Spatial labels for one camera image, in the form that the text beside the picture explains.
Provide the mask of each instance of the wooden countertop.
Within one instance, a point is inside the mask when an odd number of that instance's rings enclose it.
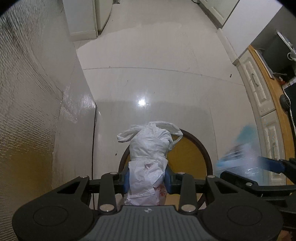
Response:
[[[295,149],[294,149],[294,142],[293,142],[293,135],[292,129],[290,126],[290,122],[288,119],[287,114],[283,111],[281,104],[279,102],[279,97],[284,93],[282,87],[278,83],[277,80],[270,78],[264,64],[261,62],[260,58],[258,57],[257,53],[253,46],[249,46],[248,50],[252,54],[253,58],[255,59],[266,83],[269,88],[270,94],[272,96],[272,100],[274,102],[274,106],[276,108],[276,112],[279,118],[279,123],[281,126],[281,132],[284,141],[284,149],[285,149],[285,158],[289,160],[289,158],[295,157]],[[290,180],[287,179],[287,184],[293,184]]]

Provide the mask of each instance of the white plastic bag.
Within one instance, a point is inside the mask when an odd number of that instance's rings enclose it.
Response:
[[[173,141],[171,135],[179,136]],[[117,136],[118,142],[130,142],[131,161],[128,163],[130,189],[126,205],[158,205],[159,189],[167,166],[166,155],[182,138],[174,124],[153,121],[142,126],[131,126]]]

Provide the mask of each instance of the bright light spot on floor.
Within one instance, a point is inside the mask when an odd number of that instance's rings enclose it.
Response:
[[[138,104],[141,105],[141,106],[146,105],[145,99],[139,100]]]

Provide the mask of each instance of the door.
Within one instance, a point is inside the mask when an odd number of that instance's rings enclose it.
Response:
[[[200,0],[223,25],[239,0]]]

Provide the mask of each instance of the gray ribbed plate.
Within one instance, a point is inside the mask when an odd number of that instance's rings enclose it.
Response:
[[[102,216],[80,241],[217,241],[194,216],[176,212],[174,206],[123,206],[114,215]]]

